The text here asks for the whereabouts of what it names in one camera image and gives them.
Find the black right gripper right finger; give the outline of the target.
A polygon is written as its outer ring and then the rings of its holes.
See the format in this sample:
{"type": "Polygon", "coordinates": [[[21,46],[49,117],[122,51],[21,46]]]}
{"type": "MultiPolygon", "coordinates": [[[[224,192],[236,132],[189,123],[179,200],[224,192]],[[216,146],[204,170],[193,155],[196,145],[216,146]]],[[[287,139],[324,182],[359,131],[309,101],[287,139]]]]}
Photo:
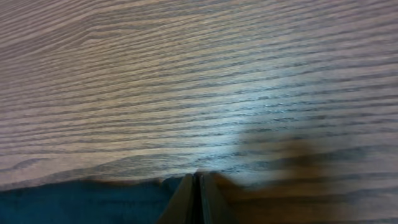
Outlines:
{"type": "Polygon", "coordinates": [[[201,209],[204,224],[238,224],[210,174],[199,174],[201,209]]]}

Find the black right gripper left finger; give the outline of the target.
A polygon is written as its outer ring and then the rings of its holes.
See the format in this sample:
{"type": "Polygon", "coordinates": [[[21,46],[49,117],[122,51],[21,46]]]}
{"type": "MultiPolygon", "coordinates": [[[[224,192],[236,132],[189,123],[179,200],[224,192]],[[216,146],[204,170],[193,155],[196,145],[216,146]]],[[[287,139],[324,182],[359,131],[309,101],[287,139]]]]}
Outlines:
{"type": "Polygon", "coordinates": [[[195,185],[192,174],[187,174],[173,194],[157,224],[191,224],[193,223],[193,206],[195,202],[195,185]]]}

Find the black t-shirt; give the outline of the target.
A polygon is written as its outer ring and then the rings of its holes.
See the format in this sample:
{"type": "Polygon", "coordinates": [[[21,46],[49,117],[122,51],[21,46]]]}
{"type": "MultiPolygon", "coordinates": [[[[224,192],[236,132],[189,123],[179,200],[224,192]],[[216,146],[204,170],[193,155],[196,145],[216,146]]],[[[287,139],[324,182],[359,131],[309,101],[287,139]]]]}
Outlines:
{"type": "Polygon", "coordinates": [[[180,182],[71,181],[2,191],[1,224],[155,223],[180,182]]]}

